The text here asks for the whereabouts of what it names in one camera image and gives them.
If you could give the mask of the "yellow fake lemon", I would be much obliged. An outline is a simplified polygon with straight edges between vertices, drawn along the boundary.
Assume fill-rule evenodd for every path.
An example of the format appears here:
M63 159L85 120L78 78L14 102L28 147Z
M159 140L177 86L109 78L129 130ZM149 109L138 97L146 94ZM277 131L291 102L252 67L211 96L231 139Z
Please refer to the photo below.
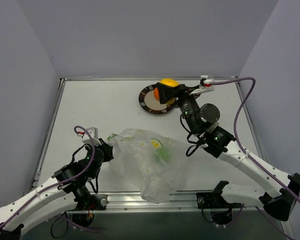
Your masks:
M179 83L171 78L164 78L160 81L161 84L167 85L169 87L177 87ZM175 101L175 98L171 98L166 104L171 105Z

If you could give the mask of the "orange fake persimmon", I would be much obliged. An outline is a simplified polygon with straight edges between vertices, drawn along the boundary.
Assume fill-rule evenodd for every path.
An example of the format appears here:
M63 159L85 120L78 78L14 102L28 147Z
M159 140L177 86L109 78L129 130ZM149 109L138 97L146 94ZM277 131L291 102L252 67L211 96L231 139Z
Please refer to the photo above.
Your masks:
M159 101L160 95L159 95L159 91L157 88L154 89L153 94L154 94L155 99Z

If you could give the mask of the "clear printed plastic bag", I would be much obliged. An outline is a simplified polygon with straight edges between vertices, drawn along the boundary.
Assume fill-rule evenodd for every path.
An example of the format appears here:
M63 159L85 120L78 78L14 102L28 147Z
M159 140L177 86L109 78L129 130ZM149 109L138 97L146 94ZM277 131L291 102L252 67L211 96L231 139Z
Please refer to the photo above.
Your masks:
M113 147L109 168L134 184L143 200L160 204L179 190L186 178L187 145L156 132L127 128L119 134L112 133L107 143ZM156 148L167 148L171 161L166 164L155 160Z

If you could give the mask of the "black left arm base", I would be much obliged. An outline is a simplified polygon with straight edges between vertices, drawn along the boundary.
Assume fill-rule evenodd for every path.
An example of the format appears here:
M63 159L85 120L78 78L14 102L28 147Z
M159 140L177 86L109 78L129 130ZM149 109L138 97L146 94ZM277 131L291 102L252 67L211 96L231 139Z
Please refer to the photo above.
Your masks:
M87 213L74 213L72 217L68 217L68 212L64 211L62 214L56 216L56 220L52 223L50 227L50 235L53 239L59 240L63 238L70 227L73 229L79 229L80 231L86 231L93 234L99 234L103 229L100 227L92 227L91 224L95 219L95 214L93 211L105 211L108 204L108 196L106 194L99 194L96 192L95 187L92 187L93 194L90 196L89 201L84 206L74 209L74 211L87 211ZM54 227L57 221L65 221L65 231L61 235L57 236L54 233Z

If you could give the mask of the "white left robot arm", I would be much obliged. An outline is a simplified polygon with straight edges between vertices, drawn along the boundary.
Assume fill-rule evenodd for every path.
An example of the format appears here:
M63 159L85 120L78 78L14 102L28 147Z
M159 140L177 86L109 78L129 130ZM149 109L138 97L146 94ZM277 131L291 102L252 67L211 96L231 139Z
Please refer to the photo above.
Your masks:
M103 140L82 147L87 151L85 158L71 160L28 194L0 207L0 240L18 240L59 213L93 210L101 205L86 183L97 180L102 164L113 159L113 147Z

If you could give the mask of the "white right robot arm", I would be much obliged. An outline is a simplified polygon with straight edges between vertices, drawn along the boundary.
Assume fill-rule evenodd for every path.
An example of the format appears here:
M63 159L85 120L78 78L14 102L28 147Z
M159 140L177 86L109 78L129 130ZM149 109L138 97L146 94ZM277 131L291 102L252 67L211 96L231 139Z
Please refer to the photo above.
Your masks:
M161 104L180 109L180 118L187 123L187 137L197 138L196 141L189 141L192 149L203 149L259 185L259 188L249 189L220 181L212 191L213 201L217 204L263 208L271 217L286 222L295 204L300 204L300 174L281 171L253 154L241 144L236 130L230 133L219 125L220 111L215 105L206 103L199 106L197 103L200 95L212 92L215 86L233 82L215 82L202 76L200 84L196 86L186 86L175 80L169 83L160 81L155 84L155 91Z

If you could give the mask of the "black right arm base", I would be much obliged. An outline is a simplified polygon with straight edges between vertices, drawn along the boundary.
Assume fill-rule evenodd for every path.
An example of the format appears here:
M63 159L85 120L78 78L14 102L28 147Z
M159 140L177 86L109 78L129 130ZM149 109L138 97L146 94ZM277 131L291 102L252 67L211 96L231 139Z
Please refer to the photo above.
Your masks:
M222 227L225 229L235 221L244 208L244 204L238 202L228 203L222 197L225 187L228 187L229 184L228 181L222 180L212 191L196 193L197 208L201 210L203 218L208 223L215 224L217 228ZM208 220L204 210L213 209L226 209L226 211L213 211L210 213L211 220Z

